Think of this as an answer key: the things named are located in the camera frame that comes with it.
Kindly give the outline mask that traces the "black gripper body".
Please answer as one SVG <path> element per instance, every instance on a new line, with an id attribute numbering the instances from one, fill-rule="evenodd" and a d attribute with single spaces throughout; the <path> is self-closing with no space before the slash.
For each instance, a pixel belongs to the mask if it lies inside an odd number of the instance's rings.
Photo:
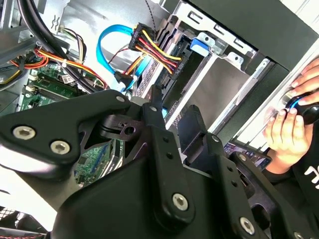
<path id="1" fill-rule="evenodd" d="M 71 195 L 55 219 L 53 239 L 237 239 L 219 187 L 207 174 L 185 167 L 195 204 L 194 221 L 178 231 L 154 216 L 149 164 L 141 159 Z"/>

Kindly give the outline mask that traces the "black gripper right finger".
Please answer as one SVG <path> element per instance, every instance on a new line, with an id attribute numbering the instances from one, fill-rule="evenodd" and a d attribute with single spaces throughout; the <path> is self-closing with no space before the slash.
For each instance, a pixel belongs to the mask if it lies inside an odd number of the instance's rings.
<path id="1" fill-rule="evenodd" d="M 197 106 L 191 105 L 178 123 L 181 152 L 192 169 L 216 182 L 218 221 L 226 239 L 265 239 L 256 210 L 269 215 L 273 239 L 305 239 L 307 226 L 293 207 L 243 154 L 227 157 L 220 139 L 209 133 Z"/>

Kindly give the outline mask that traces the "person's right hand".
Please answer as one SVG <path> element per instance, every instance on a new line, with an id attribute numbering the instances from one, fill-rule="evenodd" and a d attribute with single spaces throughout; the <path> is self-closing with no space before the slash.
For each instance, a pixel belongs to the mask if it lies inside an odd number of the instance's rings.
<path id="1" fill-rule="evenodd" d="M 292 84 L 291 94 L 293 96 L 300 96 L 304 93 L 310 95 L 302 98 L 299 105 L 305 106 L 319 102 L 319 59 L 312 61 L 301 72 L 301 75 L 296 78 Z"/>

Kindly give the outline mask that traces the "person's left hand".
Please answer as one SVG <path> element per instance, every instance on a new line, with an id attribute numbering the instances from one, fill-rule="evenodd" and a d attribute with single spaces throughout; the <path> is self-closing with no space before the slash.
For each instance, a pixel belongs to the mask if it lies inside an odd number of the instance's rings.
<path id="1" fill-rule="evenodd" d="M 281 110 L 269 119 L 263 135 L 270 148 L 267 155 L 272 162 L 267 171 L 284 174 L 309 150 L 313 138 L 313 125 L 305 125 L 304 118 L 295 108 Z"/>

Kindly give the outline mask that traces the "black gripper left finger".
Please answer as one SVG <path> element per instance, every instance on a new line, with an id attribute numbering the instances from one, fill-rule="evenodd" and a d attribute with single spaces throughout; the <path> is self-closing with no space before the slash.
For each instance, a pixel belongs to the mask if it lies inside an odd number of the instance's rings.
<path id="1" fill-rule="evenodd" d="M 65 180 L 86 150 L 126 141 L 124 159 L 151 163 L 153 207 L 163 225 L 189 225 L 195 208 L 172 132 L 165 128 L 159 89 L 149 103 L 100 91 L 0 119 L 1 166 L 46 180 Z"/>

